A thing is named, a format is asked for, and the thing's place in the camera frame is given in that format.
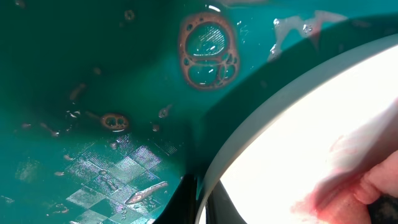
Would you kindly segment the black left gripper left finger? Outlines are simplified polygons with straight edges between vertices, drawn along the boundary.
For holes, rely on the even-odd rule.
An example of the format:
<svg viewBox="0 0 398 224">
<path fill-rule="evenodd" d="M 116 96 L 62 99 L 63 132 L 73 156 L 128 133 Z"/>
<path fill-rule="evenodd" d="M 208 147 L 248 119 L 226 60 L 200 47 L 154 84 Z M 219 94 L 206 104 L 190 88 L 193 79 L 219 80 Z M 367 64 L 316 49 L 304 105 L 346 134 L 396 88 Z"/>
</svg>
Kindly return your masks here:
<svg viewBox="0 0 398 224">
<path fill-rule="evenodd" d="M 197 180 L 194 175 L 183 176 L 164 211 L 153 224 L 194 224 L 197 215 Z"/>
</svg>

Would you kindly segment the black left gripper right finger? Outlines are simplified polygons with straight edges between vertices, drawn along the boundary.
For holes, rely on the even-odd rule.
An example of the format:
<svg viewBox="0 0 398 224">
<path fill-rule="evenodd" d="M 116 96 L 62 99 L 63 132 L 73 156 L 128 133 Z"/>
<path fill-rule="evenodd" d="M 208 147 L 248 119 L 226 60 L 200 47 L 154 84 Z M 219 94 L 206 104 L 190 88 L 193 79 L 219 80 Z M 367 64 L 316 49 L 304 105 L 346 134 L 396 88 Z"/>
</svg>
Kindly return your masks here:
<svg viewBox="0 0 398 224">
<path fill-rule="evenodd" d="M 219 181 L 206 201 L 206 224 L 247 224 Z"/>
</svg>

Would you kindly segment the light blue plate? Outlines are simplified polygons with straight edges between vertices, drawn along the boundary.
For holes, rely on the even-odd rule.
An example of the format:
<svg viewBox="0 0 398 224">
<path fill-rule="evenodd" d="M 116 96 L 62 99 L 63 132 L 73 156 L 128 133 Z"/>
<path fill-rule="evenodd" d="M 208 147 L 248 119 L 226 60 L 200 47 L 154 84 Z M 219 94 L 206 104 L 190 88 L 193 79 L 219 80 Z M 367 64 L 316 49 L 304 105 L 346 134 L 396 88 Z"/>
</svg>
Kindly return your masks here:
<svg viewBox="0 0 398 224">
<path fill-rule="evenodd" d="M 290 209 L 397 150 L 397 36 L 339 54 L 250 114 L 203 180 L 197 223 L 221 181 L 246 223 L 300 223 Z"/>
</svg>

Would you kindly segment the pink and green sponge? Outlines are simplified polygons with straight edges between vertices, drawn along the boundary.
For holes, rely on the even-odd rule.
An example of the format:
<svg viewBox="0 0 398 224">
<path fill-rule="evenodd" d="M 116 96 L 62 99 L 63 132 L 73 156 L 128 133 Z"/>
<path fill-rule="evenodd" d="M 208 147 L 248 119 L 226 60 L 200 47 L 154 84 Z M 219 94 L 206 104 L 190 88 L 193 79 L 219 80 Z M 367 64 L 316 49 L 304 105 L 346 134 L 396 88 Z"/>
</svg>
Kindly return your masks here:
<svg viewBox="0 0 398 224">
<path fill-rule="evenodd" d="M 290 211 L 300 223 L 371 223 L 367 206 L 382 195 L 397 197 L 397 153 L 367 172 L 323 189 L 320 185 Z"/>
</svg>

